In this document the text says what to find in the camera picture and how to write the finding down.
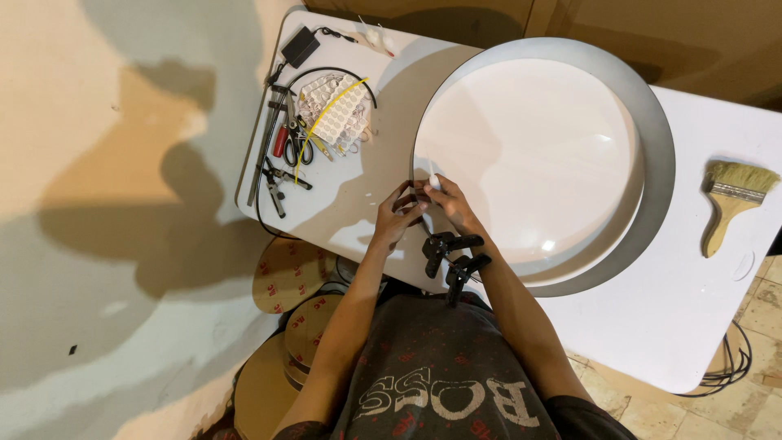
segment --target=person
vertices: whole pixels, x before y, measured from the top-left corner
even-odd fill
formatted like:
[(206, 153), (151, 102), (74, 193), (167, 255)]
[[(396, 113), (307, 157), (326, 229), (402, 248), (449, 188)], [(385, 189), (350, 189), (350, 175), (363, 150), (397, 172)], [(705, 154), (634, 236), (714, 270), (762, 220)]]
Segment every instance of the person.
[[(442, 190), (404, 182), (378, 207), (364, 260), (274, 439), (635, 439), (594, 404), (465, 195), (438, 178)], [(432, 202), (458, 233), (483, 237), (472, 253), (492, 259), (479, 273), (493, 312), (468, 292), (456, 308), (443, 295), (403, 294), (375, 308), (386, 259)]]

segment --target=scissors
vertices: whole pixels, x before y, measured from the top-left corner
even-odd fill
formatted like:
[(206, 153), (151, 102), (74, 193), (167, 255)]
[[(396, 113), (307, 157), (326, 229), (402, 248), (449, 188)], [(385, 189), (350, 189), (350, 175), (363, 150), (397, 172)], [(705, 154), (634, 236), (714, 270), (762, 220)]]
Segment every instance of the scissors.
[(285, 94), (288, 111), (285, 112), (286, 123), (280, 127), (277, 133), (277, 140), (274, 142), (274, 156), (283, 156), (285, 162), (295, 167), (299, 161), (299, 155), (302, 149), (304, 154), (301, 156), (301, 163), (309, 165), (313, 159), (312, 141), (307, 141), (306, 145), (302, 140), (304, 136), (303, 128), (307, 126), (301, 116), (296, 115), (296, 108), (293, 106), (293, 99), (290, 93)]

